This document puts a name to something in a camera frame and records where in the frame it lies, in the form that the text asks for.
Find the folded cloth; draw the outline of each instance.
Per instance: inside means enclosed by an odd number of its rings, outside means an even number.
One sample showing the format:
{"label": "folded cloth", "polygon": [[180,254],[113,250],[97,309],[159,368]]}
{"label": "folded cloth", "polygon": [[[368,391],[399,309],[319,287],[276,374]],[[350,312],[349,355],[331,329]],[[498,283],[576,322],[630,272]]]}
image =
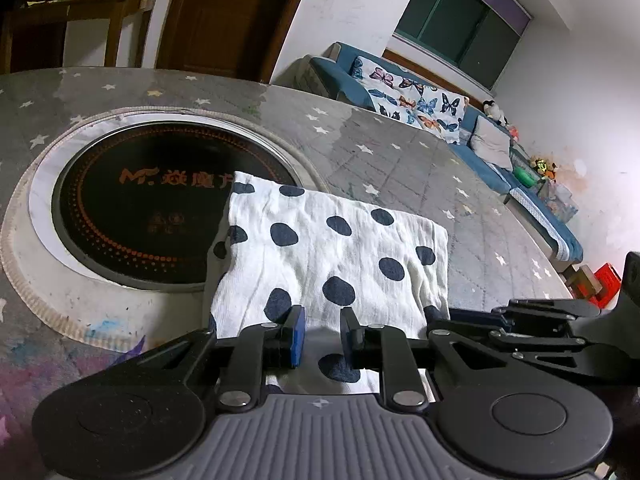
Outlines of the folded cloth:
{"label": "folded cloth", "polygon": [[351,370],[340,344],[340,309],[361,324],[424,335],[423,309],[447,307],[447,231],[416,215],[385,210],[236,172],[207,255],[205,311],[219,337],[306,314],[299,368],[268,377],[287,393],[377,392],[378,374]]}

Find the sofa armrest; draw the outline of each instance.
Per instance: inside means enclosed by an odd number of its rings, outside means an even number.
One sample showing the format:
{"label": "sofa armrest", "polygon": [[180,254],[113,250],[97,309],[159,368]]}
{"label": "sofa armrest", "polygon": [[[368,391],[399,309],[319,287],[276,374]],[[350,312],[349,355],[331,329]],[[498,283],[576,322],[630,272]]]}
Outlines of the sofa armrest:
{"label": "sofa armrest", "polygon": [[312,57],[309,60],[309,65],[321,79],[330,98],[338,99],[340,97],[341,101],[366,108],[372,112],[376,111],[364,86],[347,74],[338,64],[322,57]]}

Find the silver rivet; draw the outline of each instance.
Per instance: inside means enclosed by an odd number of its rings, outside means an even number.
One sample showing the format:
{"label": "silver rivet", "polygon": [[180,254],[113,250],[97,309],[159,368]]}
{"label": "silver rivet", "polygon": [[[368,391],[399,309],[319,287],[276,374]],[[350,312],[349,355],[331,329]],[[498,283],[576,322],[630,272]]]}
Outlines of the silver rivet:
{"label": "silver rivet", "polygon": [[413,390],[404,390],[394,395],[394,402],[400,406],[420,406],[424,402],[424,395]]}
{"label": "silver rivet", "polygon": [[246,406],[249,402],[251,402],[251,396],[238,390],[225,392],[220,395],[220,403],[224,404],[225,406]]}

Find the wooden desk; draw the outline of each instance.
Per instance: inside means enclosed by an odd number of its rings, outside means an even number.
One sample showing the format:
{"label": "wooden desk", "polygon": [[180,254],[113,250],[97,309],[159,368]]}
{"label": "wooden desk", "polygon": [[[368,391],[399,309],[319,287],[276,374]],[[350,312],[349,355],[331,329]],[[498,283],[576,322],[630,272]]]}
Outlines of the wooden desk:
{"label": "wooden desk", "polygon": [[4,14],[0,37],[0,74],[11,72],[11,50],[14,30],[45,23],[72,22],[75,20],[108,19],[107,46],[104,65],[116,66],[120,33],[124,18],[142,12],[142,23],[138,35],[135,66],[142,66],[146,33],[156,0],[54,0],[34,4],[25,9],[11,10]]}

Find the green object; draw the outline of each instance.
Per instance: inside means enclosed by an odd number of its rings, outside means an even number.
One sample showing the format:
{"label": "green object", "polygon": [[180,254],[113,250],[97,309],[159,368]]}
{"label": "green object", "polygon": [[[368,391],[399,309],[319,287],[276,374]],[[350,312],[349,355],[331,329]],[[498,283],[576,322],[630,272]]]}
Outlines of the green object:
{"label": "green object", "polygon": [[536,183],[524,168],[516,166],[513,168],[513,174],[523,186],[531,187]]}

